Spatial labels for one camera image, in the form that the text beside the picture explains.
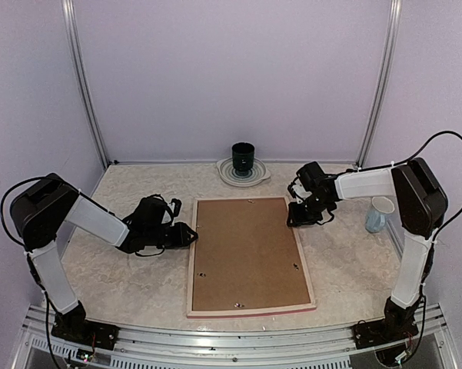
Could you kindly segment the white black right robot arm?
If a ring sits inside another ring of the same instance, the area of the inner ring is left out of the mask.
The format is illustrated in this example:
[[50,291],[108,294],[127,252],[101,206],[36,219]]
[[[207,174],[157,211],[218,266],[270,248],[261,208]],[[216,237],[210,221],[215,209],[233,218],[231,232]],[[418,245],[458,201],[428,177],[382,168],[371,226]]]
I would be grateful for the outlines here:
[[393,200],[404,230],[404,246],[397,281],[387,306],[397,311],[383,318],[377,327],[385,341],[394,341],[407,330],[401,312],[418,304],[429,273],[437,232],[448,208],[447,196],[423,158],[382,168],[347,170],[328,174],[313,161],[300,168],[288,185],[292,197],[287,226],[323,225],[324,214],[332,215],[340,201],[357,198]]

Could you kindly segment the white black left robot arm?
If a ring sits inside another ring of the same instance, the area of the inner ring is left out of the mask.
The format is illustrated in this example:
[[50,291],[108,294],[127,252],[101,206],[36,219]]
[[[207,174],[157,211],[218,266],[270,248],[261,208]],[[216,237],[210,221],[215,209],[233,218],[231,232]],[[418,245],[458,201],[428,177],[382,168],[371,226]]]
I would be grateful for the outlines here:
[[63,331],[77,342],[86,341],[92,325],[76,311],[82,305],[71,287],[58,250],[58,233],[64,227],[78,229],[125,254],[144,257],[144,249],[158,254],[186,248],[198,233],[178,221],[182,203],[166,201],[159,194],[142,198],[132,213],[119,218],[56,173],[29,178],[14,185],[21,188],[9,205],[16,234],[45,300],[63,317]]

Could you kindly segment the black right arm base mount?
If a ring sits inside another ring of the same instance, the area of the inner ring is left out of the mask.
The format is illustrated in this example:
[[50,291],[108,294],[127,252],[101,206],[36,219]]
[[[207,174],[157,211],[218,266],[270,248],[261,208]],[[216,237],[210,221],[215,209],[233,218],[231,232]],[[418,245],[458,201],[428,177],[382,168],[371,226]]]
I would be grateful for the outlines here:
[[403,327],[391,327],[384,319],[370,322],[360,321],[351,330],[358,350],[404,340],[419,333],[414,322],[405,324]]

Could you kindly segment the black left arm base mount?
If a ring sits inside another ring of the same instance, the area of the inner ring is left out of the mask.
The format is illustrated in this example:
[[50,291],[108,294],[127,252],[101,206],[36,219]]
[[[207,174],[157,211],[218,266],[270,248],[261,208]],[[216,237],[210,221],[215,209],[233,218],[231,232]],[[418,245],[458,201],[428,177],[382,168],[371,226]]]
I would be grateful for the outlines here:
[[120,328],[113,324],[85,320],[75,326],[55,323],[52,336],[91,348],[113,351]]

